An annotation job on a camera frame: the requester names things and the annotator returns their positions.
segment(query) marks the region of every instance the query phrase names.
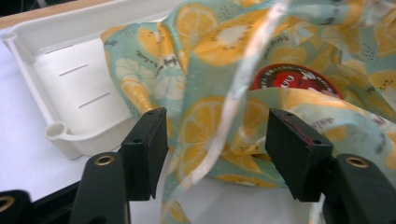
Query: brass grommet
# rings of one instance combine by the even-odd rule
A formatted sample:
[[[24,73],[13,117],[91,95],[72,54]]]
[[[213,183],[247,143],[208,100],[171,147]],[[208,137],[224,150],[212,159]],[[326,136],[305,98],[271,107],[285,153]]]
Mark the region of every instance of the brass grommet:
[[[366,161],[364,161],[360,158],[357,158],[357,157],[348,157],[348,158],[346,158],[346,162],[353,166],[359,167],[359,168],[369,167],[369,164]]]
[[[0,213],[6,211],[12,204],[15,203],[15,198],[12,196],[0,197]]]
[[[95,160],[96,165],[109,165],[114,161],[113,156],[102,156]]]

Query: white plastic tray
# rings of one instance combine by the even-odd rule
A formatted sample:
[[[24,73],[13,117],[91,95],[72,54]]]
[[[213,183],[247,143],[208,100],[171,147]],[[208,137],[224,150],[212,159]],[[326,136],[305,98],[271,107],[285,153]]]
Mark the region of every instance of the white plastic tray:
[[[181,2],[113,1],[23,22],[2,35],[48,124],[44,135],[67,158],[118,147],[135,123],[109,77],[100,34],[161,19]]]

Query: lemon pattern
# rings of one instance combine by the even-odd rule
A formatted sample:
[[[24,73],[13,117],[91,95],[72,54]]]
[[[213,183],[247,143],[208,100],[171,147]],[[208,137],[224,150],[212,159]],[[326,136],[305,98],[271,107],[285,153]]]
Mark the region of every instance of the lemon pattern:
[[[221,154],[222,158],[227,161],[230,161],[237,166],[241,167],[244,170],[253,172],[253,173],[262,173],[260,166],[253,160],[250,155],[240,156],[235,155],[229,147],[224,148],[223,153]]]
[[[206,33],[193,52],[211,65],[235,63],[244,55],[251,34],[265,18],[266,10],[251,11],[225,21]]]
[[[303,64],[306,58],[305,49],[291,46],[281,46],[273,50],[270,63]]]
[[[386,57],[396,53],[396,11],[391,12],[375,26],[375,40],[378,43],[378,56]]]
[[[223,101],[222,97],[206,97],[185,113],[180,128],[180,144],[184,152],[178,165],[178,178],[189,175],[204,159],[219,126]]]
[[[218,18],[209,7],[190,3],[177,13],[176,28],[180,43],[185,50],[191,50],[200,37],[218,25]]]
[[[332,2],[290,5],[262,55],[247,55],[246,49],[277,1],[190,0],[164,21],[102,33],[109,74],[134,118],[157,106],[168,110],[172,160],[163,223],[190,222],[176,195],[195,183],[192,176],[203,161],[215,158],[208,148],[223,133],[223,116],[233,118],[231,130],[208,174],[237,184],[285,187],[265,150],[270,107],[296,114],[328,137],[335,156],[352,152],[373,159],[396,186],[396,9],[364,0]],[[342,99],[301,89],[243,89],[230,115],[224,102],[234,93],[230,85],[238,82],[233,77],[240,62],[250,56],[260,57],[256,72],[274,63],[309,68],[326,77]]]
[[[266,187],[266,188],[274,188],[276,185],[265,182],[253,176],[244,176],[244,175],[219,175],[218,179],[227,180],[236,184],[248,185],[248,186],[256,186],[256,187]]]

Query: kiwi print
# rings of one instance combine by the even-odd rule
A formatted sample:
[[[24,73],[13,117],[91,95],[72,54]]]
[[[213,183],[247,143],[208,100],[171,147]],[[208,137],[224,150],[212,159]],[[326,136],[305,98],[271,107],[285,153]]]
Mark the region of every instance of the kiwi print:
[[[223,22],[200,39],[194,53],[205,63],[215,66],[239,61],[264,15],[264,9],[250,11]]]
[[[190,3],[177,13],[176,29],[181,47],[190,51],[202,34],[213,29],[219,23],[215,12],[201,4]]]
[[[376,58],[376,50],[373,46],[363,43],[361,45],[361,56],[365,62],[373,61]]]

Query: lemon print fabric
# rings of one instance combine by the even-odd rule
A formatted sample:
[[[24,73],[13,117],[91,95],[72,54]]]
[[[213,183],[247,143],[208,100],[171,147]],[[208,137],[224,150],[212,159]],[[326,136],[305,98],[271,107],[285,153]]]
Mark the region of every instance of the lemon print fabric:
[[[223,22],[203,35],[194,48],[194,53],[211,65],[237,62],[244,55],[251,35],[265,18],[265,11],[251,11]]]
[[[215,136],[224,99],[204,98],[189,108],[180,127],[180,144],[184,149],[178,166],[178,178],[189,175],[203,160]]]
[[[373,161],[396,186],[395,4],[292,1],[262,53],[247,55],[276,3],[190,0],[163,21],[102,33],[110,78],[132,116],[167,109],[172,158],[163,223],[190,223],[178,197],[199,180],[195,174],[286,187],[265,148],[270,108],[294,113],[329,138],[334,156]],[[224,104],[234,100],[235,71],[254,57],[253,73],[244,74],[251,86],[237,92],[243,97],[231,114]],[[232,120],[227,133],[224,117]]]

